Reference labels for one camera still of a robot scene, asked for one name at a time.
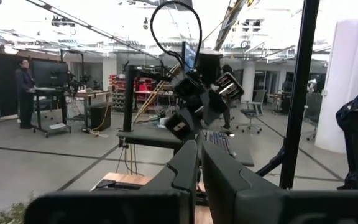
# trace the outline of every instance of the gray floor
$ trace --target gray floor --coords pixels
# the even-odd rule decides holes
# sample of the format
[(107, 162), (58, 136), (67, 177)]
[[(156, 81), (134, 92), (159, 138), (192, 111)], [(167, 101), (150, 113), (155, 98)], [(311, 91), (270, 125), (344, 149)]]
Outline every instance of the gray floor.
[[(233, 109), (236, 124), (247, 122), (247, 118)], [(103, 134), (108, 137), (94, 137), (80, 131), (80, 124), (73, 123), (71, 134), (59, 134), (44, 138), (41, 133), (20, 130), (16, 120), (0, 122), (0, 209), (12, 203), (23, 201), (33, 192), (36, 195), (54, 190), (89, 190), (108, 172), (128, 171), (118, 161), (121, 149), (117, 148), (115, 134), (122, 125), (123, 116), (112, 114), (112, 126)], [(281, 148), (287, 128), (287, 117), (273, 115), (268, 108), (260, 121), (260, 134), (245, 131), (236, 132), (236, 142), (248, 147), (258, 170), (276, 155)], [(303, 124), (304, 131), (311, 130)], [(156, 175), (164, 162), (172, 158), (172, 150), (137, 146), (137, 170), (147, 176)], [(301, 139), (296, 165), (294, 189), (331, 189), (341, 185), (347, 172), (345, 154), (335, 154), (318, 149), (313, 142)], [(265, 177), (278, 184), (280, 167)]]

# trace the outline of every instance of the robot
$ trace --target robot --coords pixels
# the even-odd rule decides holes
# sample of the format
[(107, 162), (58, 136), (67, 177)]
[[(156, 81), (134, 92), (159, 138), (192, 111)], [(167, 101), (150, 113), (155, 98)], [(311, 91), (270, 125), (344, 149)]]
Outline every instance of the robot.
[(358, 96), (346, 103), (337, 113), (336, 121), (343, 130), (349, 172), (338, 190), (358, 190)]

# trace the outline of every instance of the computer tower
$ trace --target computer tower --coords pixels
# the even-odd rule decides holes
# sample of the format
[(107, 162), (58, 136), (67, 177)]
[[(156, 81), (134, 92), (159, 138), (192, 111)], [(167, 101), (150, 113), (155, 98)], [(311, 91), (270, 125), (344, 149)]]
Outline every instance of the computer tower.
[(111, 126), (111, 107), (108, 103), (91, 106), (91, 129), (103, 131)]

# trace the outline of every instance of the standing desk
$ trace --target standing desk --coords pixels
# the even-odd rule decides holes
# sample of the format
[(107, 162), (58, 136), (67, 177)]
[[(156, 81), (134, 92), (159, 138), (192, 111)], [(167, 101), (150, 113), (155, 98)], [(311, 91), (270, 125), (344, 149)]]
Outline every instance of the standing desk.
[(94, 90), (91, 93), (87, 92), (79, 92), (75, 93), (74, 95), (69, 95), (68, 93), (66, 96), (72, 96), (75, 98), (82, 98), (84, 104), (84, 115), (83, 116), (74, 116), (72, 118), (67, 118), (69, 121), (83, 121), (84, 127), (89, 128), (89, 117), (88, 117), (88, 108), (92, 105), (92, 99), (95, 99), (97, 96), (106, 96), (106, 102), (109, 103), (110, 92), (109, 91), (101, 91), (101, 90)]
[[(61, 133), (64, 131), (69, 131), (71, 133), (71, 127), (67, 125), (67, 103), (66, 97), (64, 94), (64, 90), (59, 90), (56, 88), (36, 88), (35, 92), (30, 92), (35, 95), (35, 102), (36, 106), (35, 109), (37, 110), (37, 125), (32, 125), (33, 132), (41, 131), (44, 133), (45, 137), (49, 137), (49, 134)], [(62, 123), (64, 126), (57, 129), (52, 129), (50, 127), (43, 128), (41, 123), (41, 111), (40, 111), (40, 96), (56, 96), (58, 101), (61, 103), (62, 106)]]
[[(136, 175), (127, 175), (127, 174), (117, 174), (117, 173), (107, 173), (102, 180), (115, 180), (118, 182), (124, 182), (128, 184), (140, 184), (145, 185), (151, 179), (151, 177), (142, 177)], [(200, 189), (205, 191), (204, 184), (200, 182)], [(209, 211), (209, 207), (206, 206), (196, 206), (196, 214), (195, 214), (195, 224), (213, 224), (211, 212)]]

